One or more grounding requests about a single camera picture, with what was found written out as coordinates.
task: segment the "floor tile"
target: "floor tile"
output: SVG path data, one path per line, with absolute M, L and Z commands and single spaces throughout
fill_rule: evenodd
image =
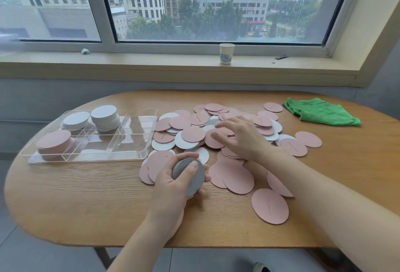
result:
M 256 262 L 272 272 L 326 272 L 302 249 L 210 249 L 173 250 L 170 272 L 251 272 Z
M 17 226 L 8 213 L 6 203 L 4 201 L 4 181 L 10 165 L 10 161 L 0 160 L 0 245 Z
M 122 248 L 107 248 L 108 255 L 112 258 L 121 252 Z M 171 263 L 171 248 L 164 248 L 154 266 L 153 272 L 168 272 Z
M 93 248 L 65 247 L 36 239 L 17 227 L 0 246 L 0 271 L 105 271 Z

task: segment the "small dark object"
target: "small dark object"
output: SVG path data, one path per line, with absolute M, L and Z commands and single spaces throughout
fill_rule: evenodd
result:
M 275 59 L 284 59 L 284 58 L 287 58 L 288 56 L 287 55 L 281 55 L 281 56 L 277 56 L 277 57 L 274 57 Z

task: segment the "window sill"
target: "window sill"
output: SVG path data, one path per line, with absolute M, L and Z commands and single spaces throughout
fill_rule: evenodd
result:
M 359 71 L 333 58 L 25 52 L 0 58 L 0 77 L 350 86 Z

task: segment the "white paper cup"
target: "white paper cup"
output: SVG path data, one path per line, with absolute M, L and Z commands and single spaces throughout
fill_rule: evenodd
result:
M 221 64 L 230 65 L 233 57 L 234 44 L 220 44 L 220 61 Z

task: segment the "wall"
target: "wall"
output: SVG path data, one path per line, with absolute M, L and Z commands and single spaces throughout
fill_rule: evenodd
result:
M 354 101 L 400 119 L 400 40 L 368 88 L 0 79 L 0 153 L 18 152 L 47 122 L 67 110 L 137 89 L 308 91 Z

